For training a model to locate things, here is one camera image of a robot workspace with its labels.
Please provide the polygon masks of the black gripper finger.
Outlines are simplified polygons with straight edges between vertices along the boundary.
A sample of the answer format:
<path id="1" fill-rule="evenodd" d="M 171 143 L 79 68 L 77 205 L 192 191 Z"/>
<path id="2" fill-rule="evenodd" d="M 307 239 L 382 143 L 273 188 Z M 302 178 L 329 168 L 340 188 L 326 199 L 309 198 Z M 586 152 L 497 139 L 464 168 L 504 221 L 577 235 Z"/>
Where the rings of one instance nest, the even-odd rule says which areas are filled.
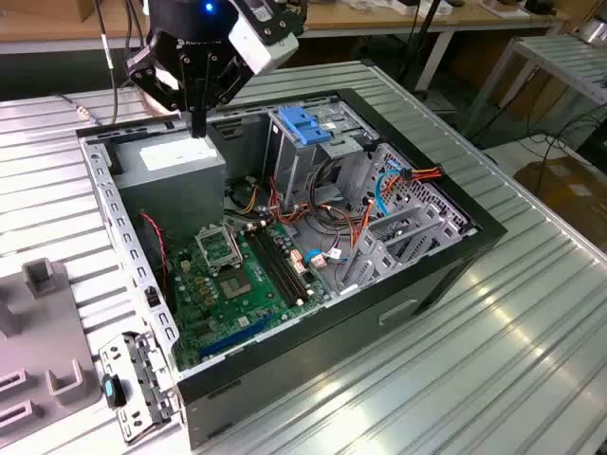
<path id="1" fill-rule="evenodd" d="M 251 70 L 234 49 L 207 49 L 199 83 L 199 136 L 207 134 L 208 112 L 228 104 L 251 78 Z"/>
<path id="2" fill-rule="evenodd" d="M 188 71 L 189 64 L 181 56 L 167 54 L 169 62 L 160 62 L 147 45 L 126 60 L 131 82 L 156 103 L 173 112 L 178 111 L 187 123 L 192 137 L 199 137 L 199 84 Z"/>

